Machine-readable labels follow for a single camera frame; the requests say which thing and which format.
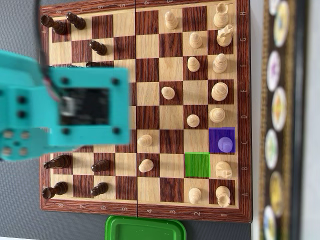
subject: green lid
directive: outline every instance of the green lid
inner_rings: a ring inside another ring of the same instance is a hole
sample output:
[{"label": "green lid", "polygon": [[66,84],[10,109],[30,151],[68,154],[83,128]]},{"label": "green lid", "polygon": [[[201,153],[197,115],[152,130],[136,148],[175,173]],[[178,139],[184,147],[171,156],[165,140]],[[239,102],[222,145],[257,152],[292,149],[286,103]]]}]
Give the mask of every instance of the green lid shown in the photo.
[{"label": "green lid", "polygon": [[186,240],[185,227],[176,220],[110,216],[105,240]]}]

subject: chess piece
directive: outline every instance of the chess piece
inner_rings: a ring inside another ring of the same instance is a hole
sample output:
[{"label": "chess piece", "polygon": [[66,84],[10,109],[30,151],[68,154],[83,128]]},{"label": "chess piece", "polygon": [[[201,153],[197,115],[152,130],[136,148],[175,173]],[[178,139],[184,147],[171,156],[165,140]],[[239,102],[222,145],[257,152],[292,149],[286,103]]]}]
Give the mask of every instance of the chess piece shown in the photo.
[{"label": "chess piece", "polygon": [[229,137],[222,137],[218,141],[218,148],[221,152],[230,153],[232,151],[234,144]]},{"label": "chess piece", "polygon": [[146,173],[154,168],[154,163],[150,159],[143,160],[139,165],[139,171],[141,173]]},{"label": "chess piece", "polygon": [[163,95],[163,97],[167,100],[171,100],[175,97],[175,90],[173,90],[173,88],[165,86],[161,89],[161,93]]},{"label": "chess piece", "polygon": [[97,163],[91,166],[91,170],[95,173],[106,171],[109,169],[109,162],[108,160],[100,160]]},{"label": "chess piece", "polygon": [[47,28],[53,28],[56,34],[63,35],[67,32],[66,24],[62,21],[54,21],[54,19],[48,15],[41,16],[41,24]]},{"label": "chess piece", "polygon": [[200,119],[197,115],[192,114],[192,115],[188,116],[188,118],[186,119],[186,123],[190,127],[196,128],[200,123]]},{"label": "chess piece", "polygon": [[138,144],[142,147],[148,147],[152,144],[152,136],[146,134],[138,139]]},{"label": "chess piece", "polygon": [[230,24],[225,26],[223,29],[218,31],[218,36],[216,40],[221,47],[227,47],[234,36],[234,27]]},{"label": "chess piece", "polygon": [[197,32],[193,32],[190,35],[190,39],[189,39],[189,44],[191,47],[193,47],[194,49],[198,49],[201,47],[202,45],[202,38],[200,37],[200,35]]},{"label": "chess piece", "polygon": [[68,191],[68,184],[65,181],[60,181],[54,187],[47,187],[42,191],[42,196],[44,199],[51,199],[56,194],[62,195]]},{"label": "chess piece", "polygon": [[220,207],[227,208],[230,205],[230,190],[226,186],[218,187],[215,191],[215,196]]},{"label": "chess piece", "polygon": [[209,117],[214,123],[221,123],[225,117],[226,113],[222,108],[214,108],[210,111]]},{"label": "chess piece", "polygon": [[221,2],[216,6],[213,23],[217,28],[224,28],[228,24],[228,5]]},{"label": "chess piece", "polygon": [[222,74],[228,66],[227,57],[223,53],[216,56],[213,61],[212,68],[217,74]]},{"label": "chess piece", "polygon": [[211,91],[211,96],[216,101],[223,101],[228,95],[228,86],[223,82],[216,83]]},{"label": "chess piece", "polygon": [[96,53],[101,56],[106,55],[108,52],[107,47],[104,44],[99,43],[95,40],[92,40],[89,45],[92,50],[96,51]]},{"label": "chess piece", "polygon": [[197,204],[201,199],[201,191],[198,188],[191,188],[189,191],[189,201],[192,204]]},{"label": "chess piece", "polygon": [[97,186],[91,189],[91,195],[96,197],[100,194],[105,194],[108,191],[108,184],[106,182],[100,182]]},{"label": "chess piece", "polygon": [[70,166],[71,156],[60,155],[52,159],[51,161],[45,162],[43,167],[45,169],[65,169]]},{"label": "chess piece", "polygon": [[194,56],[189,57],[189,59],[188,59],[188,69],[191,72],[196,72],[196,71],[199,70],[199,68],[200,68],[199,61]]},{"label": "chess piece", "polygon": [[82,30],[86,27],[86,21],[82,17],[79,17],[74,13],[68,12],[68,14],[66,15],[66,19],[70,23],[74,24],[74,27],[76,29]]},{"label": "chess piece", "polygon": [[229,163],[220,161],[215,165],[215,176],[229,179],[232,177],[232,170]]},{"label": "chess piece", "polygon": [[165,19],[165,25],[168,29],[175,29],[178,26],[178,20],[171,11],[167,11],[165,13],[164,19]]}]

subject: wooden chessboard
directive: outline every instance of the wooden chessboard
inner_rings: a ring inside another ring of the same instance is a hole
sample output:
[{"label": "wooden chessboard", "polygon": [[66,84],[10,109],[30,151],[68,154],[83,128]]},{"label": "wooden chessboard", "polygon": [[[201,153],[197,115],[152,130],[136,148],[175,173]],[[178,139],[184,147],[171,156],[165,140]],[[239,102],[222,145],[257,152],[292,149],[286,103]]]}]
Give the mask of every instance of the wooden chessboard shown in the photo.
[{"label": "wooden chessboard", "polygon": [[[251,75],[250,75],[250,7],[249,0],[227,0],[228,24],[235,31],[231,44],[217,43],[218,29],[213,23],[220,1],[149,0],[123,3],[114,0],[92,0],[44,6],[41,14],[66,21],[72,12],[86,21],[86,28],[76,29],[67,23],[68,34],[60,36],[41,27],[42,42],[52,66],[85,66],[86,62],[104,62],[109,66],[129,68],[131,139],[129,145],[84,146],[72,156],[65,169],[43,168],[43,163],[61,153],[47,154],[39,161],[40,205],[49,211],[127,215],[148,218],[190,219],[225,222],[252,220],[252,151],[251,151]],[[165,25],[165,13],[178,19],[176,29]],[[192,32],[203,44],[189,45]],[[107,46],[108,55],[100,56],[89,47],[90,40]],[[224,73],[213,71],[213,61],[224,53],[228,67]],[[190,72],[187,60],[194,56],[200,62],[197,72]],[[228,96],[218,102],[211,97],[214,84],[228,86]],[[175,90],[172,100],[163,98],[161,89]],[[225,111],[225,120],[214,123],[209,113],[214,108]],[[199,126],[191,128],[187,117],[196,114]],[[216,145],[210,138],[211,128],[234,128],[235,151],[209,154],[209,175],[186,176],[185,153],[211,151]],[[151,135],[152,145],[137,144],[142,135]],[[99,160],[110,162],[109,170],[94,173],[91,165]],[[141,173],[144,159],[154,167]],[[228,162],[232,178],[216,177],[218,162]],[[69,190],[45,200],[42,189],[67,182]],[[107,193],[90,196],[100,182],[109,185]],[[230,190],[230,206],[221,208],[216,189]],[[191,204],[191,188],[201,190],[202,198]]]}]

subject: black pawn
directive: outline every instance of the black pawn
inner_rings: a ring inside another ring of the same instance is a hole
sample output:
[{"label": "black pawn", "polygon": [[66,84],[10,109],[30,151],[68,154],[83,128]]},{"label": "black pawn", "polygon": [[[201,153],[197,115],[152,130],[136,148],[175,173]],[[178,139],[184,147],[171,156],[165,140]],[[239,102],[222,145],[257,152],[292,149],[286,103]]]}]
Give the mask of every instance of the black pawn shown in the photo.
[{"label": "black pawn", "polygon": [[43,167],[45,169],[64,169],[70,166],[71,156],[61,155],[57,156],[51,161],[45,162]]},{"label": "black pawn", "polygon": [[51,199],[56,194],[62,195],[68,191],[68,184],[65,181],[60,181],[54,187],[47,187],[42,191],[42,196],[44,199]]},{"label": "black pawn", "polygon": [[90,48],[92,48],[92,50],[96,51],[97,54],[99,55],[106,55],[107,54],[107,47],[102,44],[102,43],[99,43],[95,40],[92,40],[90,42]]},{"label": "black pawn", "polygon": [[66,15],[66,19],[70,23],[74,24],[76,29],[82,30],[86,27],[86,21],[82,17],[79,17],[79,16],[75,15],[74,13],[69,12]]},{"label": "black pawn", "polygon": [[67,27],[64,22],[54,21],[52,17],[43,15],[41,17],[41,24],[47,28],[53,28],[56,34],[63,35],[67,32]]},{"label": "black pawn", "polygon": [[96,197],[100,194],[105,194],[108,191],[108,184],[100,182],[97,186],[91,189],[91,195]]},{"label": "black pawn", "polygon": [[92,165],[91,170],[93,172],[101,172],[106,171],[109,168],[109,162],[107,160],[101,160],[95,164]]}]

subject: light square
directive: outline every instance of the light square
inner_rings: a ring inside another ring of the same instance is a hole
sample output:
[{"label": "light square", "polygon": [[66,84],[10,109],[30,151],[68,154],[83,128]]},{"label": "light square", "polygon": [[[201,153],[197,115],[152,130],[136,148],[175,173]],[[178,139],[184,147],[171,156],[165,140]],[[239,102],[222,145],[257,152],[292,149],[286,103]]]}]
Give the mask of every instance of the light square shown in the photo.
[{"label": "light square", "polygon": [[183,57],[159,58],[160,82],[176,82],[183,80]]},{"label": "light square", "polygon": [[208,104],[208,81],[183,81],[184,105]]},{"label": "light square", "polygon": [[159,34],[138,35],[136,39],[136,58],[159,58]]},{"label": "light square", "polygon": [[160,129],[184,129],[184,106],[160,106]]},{"label": "light square", "polygon": [[137,154],[116,153],[115,154],[115,175],[116,176],[137,176]]},{"label": "light square", "polygon": [[184,178],[184,155],[183,154],[160,154],[160,177],[161,178]]}]

